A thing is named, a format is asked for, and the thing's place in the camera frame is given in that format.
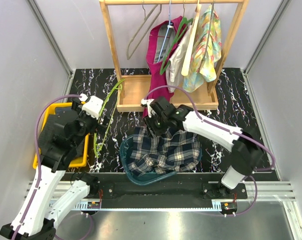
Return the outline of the navy plaid skirt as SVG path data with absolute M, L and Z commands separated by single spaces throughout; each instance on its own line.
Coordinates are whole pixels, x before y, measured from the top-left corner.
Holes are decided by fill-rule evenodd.
M 190 172 L 200 162 L 200 154 L 201 143 L 195 133 L 169 128 L 163 135 L 152 136 L 146 126 L 138 126 L 128 168 L 138 177 L 151 172 Z

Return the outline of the teal transparent plastic basin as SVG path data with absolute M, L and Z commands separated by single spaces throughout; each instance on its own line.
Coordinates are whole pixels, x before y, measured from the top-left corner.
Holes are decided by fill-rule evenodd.
M 153 184 L 157 181 L 160 181 L 162 179 L 168 178 L 170 176 L 173 176 L 175 174 L 177 174 L 177 172 L 169 172 L 169 173 L 165 173 L 165 174 L 156 174 L 156 173 L 147 173 L 143 176 L 136 176 L 134 174 L 132 174 L 129 171 L 128 168 L 128 163 L 130 160 L 130 154 L 132 153 L 132 146 L 133 146 L 133 134 L 130 135 L 129 137 L 127 137 L 126 139 L 123 140 L 123 142 L 120 145 L 120 159 L 123 165 L 123 169 L 127 175 L 127 177 L 129 178 L 129 180 L 139 186 L 146 186 L 149 184 Z

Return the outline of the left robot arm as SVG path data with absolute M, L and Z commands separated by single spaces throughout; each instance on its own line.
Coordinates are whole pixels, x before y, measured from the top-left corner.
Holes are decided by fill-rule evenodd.
M 0 235 L 9 240 L 52 240 L 68 213 L 83 198 L 100 194 L 98 178 L 82 172 L 70 188 L 53 204 L 53 193 L 77 155 L 77 147 L 88 134 L 105 130 L 107 120 L 99 123 L 103 100 L 76 96 L 70 111 L 53 123 L 53 136 L 37 147 L 38 166 L 30 191 L 12 223 L 2 226 Z

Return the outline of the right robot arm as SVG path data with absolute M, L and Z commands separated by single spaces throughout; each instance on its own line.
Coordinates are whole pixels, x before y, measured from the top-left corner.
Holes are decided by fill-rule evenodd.
M 223 198 L 235 194 L 236 186 L 253 173 L 264 154 L 252 133 L 212 120 L 184 104 L 175 107 L 161 96 L 142 99 L 141 106 L 147 110 L 144 120 L 152 134 L 159 136 L 169 128 L 177 128 L 212 140 L 230 152 L 230 166 L 218 185 Z

